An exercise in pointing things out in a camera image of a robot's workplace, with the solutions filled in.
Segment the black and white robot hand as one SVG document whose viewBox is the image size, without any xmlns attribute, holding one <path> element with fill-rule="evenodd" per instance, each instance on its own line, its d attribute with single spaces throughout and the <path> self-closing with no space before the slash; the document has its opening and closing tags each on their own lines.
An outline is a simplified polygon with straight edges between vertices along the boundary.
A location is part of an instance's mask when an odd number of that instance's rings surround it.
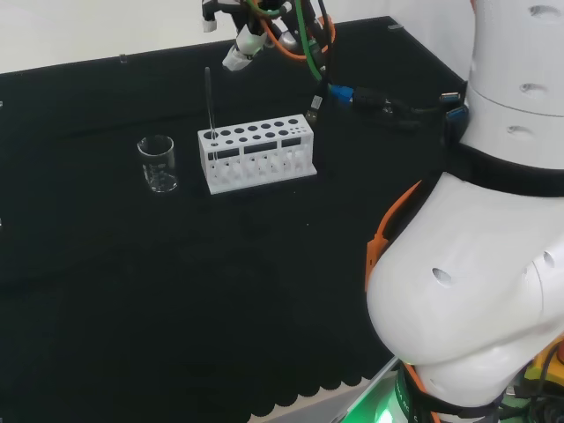
<svg viewBox="0 0 564 423">
<path fill-rule="evenodd" d="M 246 68 L 266 43 L 263 23 L 285 16 L 293 8 L 291 1 L 203 0 L 201 6 L 205 33 L 217 29 L 218 12 L 230 15 L 234 22 L 237 32 L 234 44 L 222 61 L 228 71 Z"/>
</svg>

